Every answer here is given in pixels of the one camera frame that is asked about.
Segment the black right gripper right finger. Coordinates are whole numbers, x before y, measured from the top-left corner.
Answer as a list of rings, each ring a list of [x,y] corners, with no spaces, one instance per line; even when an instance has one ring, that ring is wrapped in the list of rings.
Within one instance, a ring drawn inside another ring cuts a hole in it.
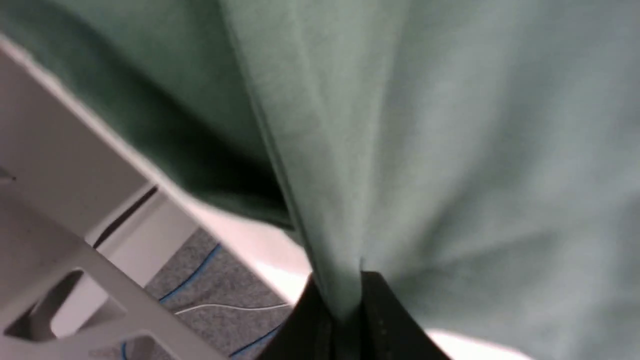
[[[360,273],[360,297],[350,319],[357,360],[448,360],[413,319],[381,273]]]

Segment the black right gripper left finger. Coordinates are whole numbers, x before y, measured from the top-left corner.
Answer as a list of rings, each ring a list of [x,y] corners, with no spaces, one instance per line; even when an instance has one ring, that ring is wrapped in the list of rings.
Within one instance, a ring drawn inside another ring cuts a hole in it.
[[[313,275],[309,275],[294,309],[258,360],[333,360],[333,317]]]

